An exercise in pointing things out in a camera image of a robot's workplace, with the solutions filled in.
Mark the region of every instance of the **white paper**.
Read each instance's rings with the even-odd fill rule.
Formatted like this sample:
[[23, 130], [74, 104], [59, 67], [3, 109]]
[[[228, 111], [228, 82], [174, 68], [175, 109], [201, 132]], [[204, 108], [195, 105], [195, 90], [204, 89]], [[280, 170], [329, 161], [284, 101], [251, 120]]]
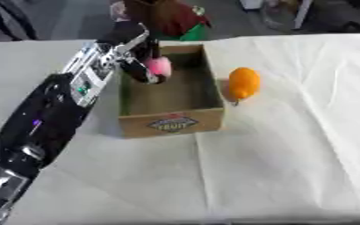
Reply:
[[[0, 126], [84, 42], [0, 43]], [[262, 77], [220, 131], [123, 139], [113, 81], [8, 224], [360, 219], [360, 34], [205, 48], [217, 79]]]

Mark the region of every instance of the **green object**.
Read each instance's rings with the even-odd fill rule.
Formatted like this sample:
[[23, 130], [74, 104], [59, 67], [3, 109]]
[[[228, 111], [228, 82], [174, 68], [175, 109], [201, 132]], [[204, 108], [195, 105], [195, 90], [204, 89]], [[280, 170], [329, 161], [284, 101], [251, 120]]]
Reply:
[[82, 95], [87, 94], [87, 89], [85, 87], [80, 87], [77, 89], [77, 91], [79, 91], [79, 93], [81, 93]]
[[180, 37], [181, 41], [188, 40], [205, 40], [206, 39], [206, 28], [203, 24], [195, 25], [185, 35]]
[[180, 37], [162, 36], [160, 40], [180, 40], [180, 41], [196, 41], [206, 40], [206, 26], [204, 24], [198, 24], [192, 27], [187, 33]]

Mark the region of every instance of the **floor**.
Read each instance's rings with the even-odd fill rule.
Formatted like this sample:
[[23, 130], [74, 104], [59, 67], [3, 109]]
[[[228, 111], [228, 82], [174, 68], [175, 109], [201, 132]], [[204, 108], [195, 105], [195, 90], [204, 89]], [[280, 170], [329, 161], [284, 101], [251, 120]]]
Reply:
[[[42, 40], [96, 39], [112, 27], [110, 0], [14, 0], [29, 16]], [[213, 29], [209, 39], [285, 34], [267, 28], [256, 11], [245, 12], [239, 0], [183, 0], [205, 7]], [[12, 30], [23, 34], [10, 21]], [[0, 33], [0, 40], [6, 40]]]

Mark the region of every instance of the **background object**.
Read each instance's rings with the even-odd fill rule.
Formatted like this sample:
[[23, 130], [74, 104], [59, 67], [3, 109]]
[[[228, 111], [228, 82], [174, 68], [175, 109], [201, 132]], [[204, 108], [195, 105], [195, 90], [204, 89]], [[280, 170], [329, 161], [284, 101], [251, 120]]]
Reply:
[[262, 7], [263, 0], [240, 0], [245, 10], [257, 10]]

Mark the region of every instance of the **box label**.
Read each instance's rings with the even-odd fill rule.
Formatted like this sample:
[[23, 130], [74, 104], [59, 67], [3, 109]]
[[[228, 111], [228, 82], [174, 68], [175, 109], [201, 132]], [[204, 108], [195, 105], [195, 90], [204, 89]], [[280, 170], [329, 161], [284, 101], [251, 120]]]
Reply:
[[177, 133], [187, 127], [191, 127], [198, 122], [196, 120], [190, 119], [188, 117], [175, 118], [175, 119], [166, 119], [158, 120], [148, 125], [148, 127], [165, 131], [168, 133]]

